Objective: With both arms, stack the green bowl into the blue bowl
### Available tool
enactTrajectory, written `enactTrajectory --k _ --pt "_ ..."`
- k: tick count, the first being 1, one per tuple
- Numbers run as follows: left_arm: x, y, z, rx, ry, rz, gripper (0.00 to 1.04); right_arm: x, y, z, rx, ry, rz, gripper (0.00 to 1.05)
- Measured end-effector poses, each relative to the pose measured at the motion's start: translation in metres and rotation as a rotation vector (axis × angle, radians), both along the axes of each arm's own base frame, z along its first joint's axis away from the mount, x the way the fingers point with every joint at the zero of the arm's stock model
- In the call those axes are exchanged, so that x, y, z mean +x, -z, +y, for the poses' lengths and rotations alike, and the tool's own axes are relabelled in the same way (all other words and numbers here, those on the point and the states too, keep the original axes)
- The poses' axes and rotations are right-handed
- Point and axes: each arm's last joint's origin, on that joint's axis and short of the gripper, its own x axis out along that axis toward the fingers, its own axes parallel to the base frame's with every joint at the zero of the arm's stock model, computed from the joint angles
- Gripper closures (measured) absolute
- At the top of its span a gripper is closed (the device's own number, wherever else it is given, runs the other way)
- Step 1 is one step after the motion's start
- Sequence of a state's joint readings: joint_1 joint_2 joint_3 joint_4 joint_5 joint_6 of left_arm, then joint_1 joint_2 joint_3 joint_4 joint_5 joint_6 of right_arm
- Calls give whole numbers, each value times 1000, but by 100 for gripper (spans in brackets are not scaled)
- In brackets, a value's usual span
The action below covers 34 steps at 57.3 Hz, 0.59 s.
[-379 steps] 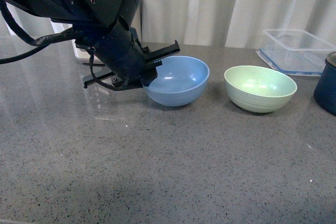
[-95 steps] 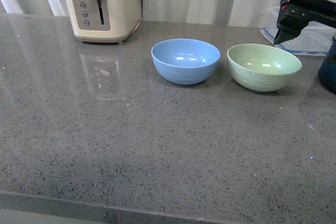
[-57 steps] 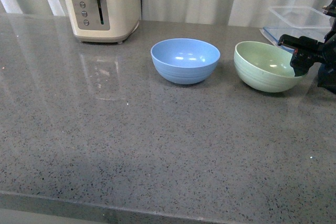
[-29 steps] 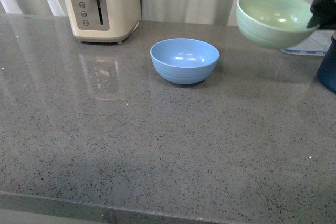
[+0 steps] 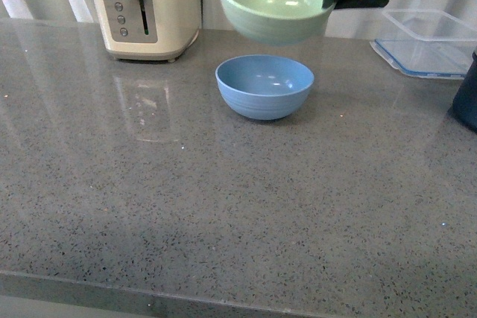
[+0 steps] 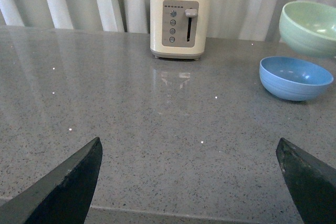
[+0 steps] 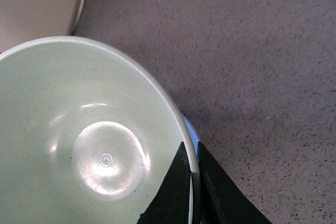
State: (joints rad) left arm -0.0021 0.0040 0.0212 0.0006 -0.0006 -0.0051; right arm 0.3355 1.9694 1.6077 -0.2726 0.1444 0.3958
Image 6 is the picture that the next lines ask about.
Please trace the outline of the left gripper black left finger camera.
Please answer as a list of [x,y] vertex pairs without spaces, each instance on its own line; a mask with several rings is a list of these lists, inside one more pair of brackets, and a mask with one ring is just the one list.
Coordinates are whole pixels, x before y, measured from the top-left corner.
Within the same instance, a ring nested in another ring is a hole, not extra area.
[[98,137],[1,206],[1,223],[84,223],[102,162]]

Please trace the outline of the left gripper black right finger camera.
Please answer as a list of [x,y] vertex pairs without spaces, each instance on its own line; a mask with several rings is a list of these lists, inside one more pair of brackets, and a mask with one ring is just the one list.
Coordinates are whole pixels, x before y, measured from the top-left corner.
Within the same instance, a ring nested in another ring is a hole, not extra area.
[[335,223],[335,168],[285,138],[276,156],[291,198],[304,223]]

